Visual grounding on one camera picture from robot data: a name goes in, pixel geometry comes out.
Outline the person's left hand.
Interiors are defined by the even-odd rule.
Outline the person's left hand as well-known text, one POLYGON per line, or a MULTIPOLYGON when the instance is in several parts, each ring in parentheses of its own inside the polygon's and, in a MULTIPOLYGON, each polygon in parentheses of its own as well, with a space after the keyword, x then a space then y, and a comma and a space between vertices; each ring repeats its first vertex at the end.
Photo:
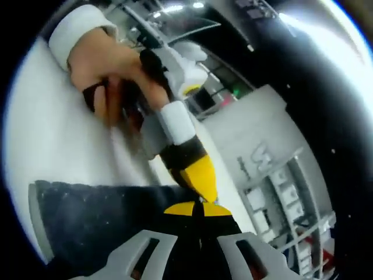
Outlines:
POLYGON ((153 110, 170 102, 166 90, 143 70, 139 53, 124 45, 76 47, 68 62, 72 83, 80 91, 109 79, 109 85, 99 86, 93 97, 94 114, 108 127, 121 119, 121 79, 135 82, 153 110))

